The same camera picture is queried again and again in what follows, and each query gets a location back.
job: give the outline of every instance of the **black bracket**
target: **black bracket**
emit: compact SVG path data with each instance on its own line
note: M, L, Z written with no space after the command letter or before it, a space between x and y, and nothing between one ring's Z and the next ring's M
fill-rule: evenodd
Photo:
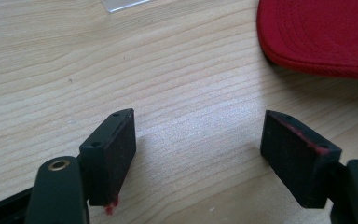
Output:
M0 223L90 223L92 206L117 204L136 151L133 110L110 115L75 157L59 157L38 170L34 187L0 202Z
M275 111L266 112L260 151L301 206L324 208L329 198L332 223L358 223L358 160L342 165L339 147Z

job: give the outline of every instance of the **red paint smudge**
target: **red paint smudge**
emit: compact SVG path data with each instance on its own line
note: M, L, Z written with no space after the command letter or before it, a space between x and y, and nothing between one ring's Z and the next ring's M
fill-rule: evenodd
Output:
M112 216L113 213L115 213L115 209L118 206L119 200L118 197L116 197L110 204L106 205L104 207L105 212L108 216Z

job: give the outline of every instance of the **wooden table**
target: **wooden table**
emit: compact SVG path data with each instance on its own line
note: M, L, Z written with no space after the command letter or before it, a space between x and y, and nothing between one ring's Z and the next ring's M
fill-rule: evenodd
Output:
M263 55L256 0L0 0L0 200L111 113L134 108L137 153L112 217L91 223L329 223L301 208L260 156L266 109L358 158L358 80Z

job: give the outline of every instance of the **red cap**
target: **red cap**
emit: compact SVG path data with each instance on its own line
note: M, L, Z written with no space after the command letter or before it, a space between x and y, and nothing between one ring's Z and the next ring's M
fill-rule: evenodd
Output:
M358 78L358 0L260 0L257 32L283 67Z

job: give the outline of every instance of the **screw hole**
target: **screw hole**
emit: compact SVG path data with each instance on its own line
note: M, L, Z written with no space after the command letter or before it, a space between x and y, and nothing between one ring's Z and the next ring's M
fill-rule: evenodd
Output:
M100 142L93 142L93 143L91 143L91 145L92 145L93 147L100 147L100 146L101 146L101 143L100 143Z
M69 161L55 161L48 166L50 171L59 171L65 169L71 162Z

